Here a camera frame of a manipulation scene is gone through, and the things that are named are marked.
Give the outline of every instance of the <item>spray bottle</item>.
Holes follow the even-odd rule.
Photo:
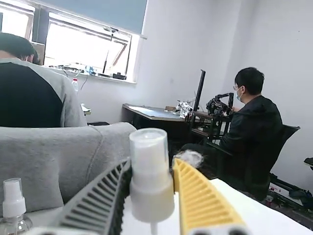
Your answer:
[[[157,223],[174,211],[173,178],[169,173],[167,133],[147,128],[130,134],[133,176],[130,184],[132,214],[150,223],[157,234]]]
[[[4,202],[3,219],[0,221],[0,235],[18,235],[29,231],[32,221],[24,215],[26,212],[25,198],[22,194],[20,178],[13,178],[3,182]]]

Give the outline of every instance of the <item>window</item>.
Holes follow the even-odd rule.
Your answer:
[[[50,13],[49,30],[45,49],[45,65],[92,66],[105,74],[127,72],[131,34],[111,32],[103,26],[73,20]]]
[[[2,32],[30,39],[35,8],[18,1],[0,1]]]

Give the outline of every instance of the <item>blue window blind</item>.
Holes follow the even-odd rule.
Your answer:
[[[41,0],[43,5],[141,34],[147,0]]]

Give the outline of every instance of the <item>short black hair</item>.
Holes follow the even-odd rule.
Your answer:
[[[33,64],[35,64],[35,65],[41,64],[41,61],[40,61],[39,56],[38,56],[38,52],[36,50],[34,50]]]
[[[235,84],[238,87],[245,86],[251,95],[260,94],[264,83],[264,74],[256,68],[249,67],[240,70],[235,77]]]
[[[10,33],[0,33],[0,50],[23,59],[35,54],[32,44],[26,39]]]

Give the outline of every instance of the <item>black and gray shirt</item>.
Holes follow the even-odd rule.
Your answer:
[[[68,78],[18,58],[0,59],[0,126],[86,126]]]

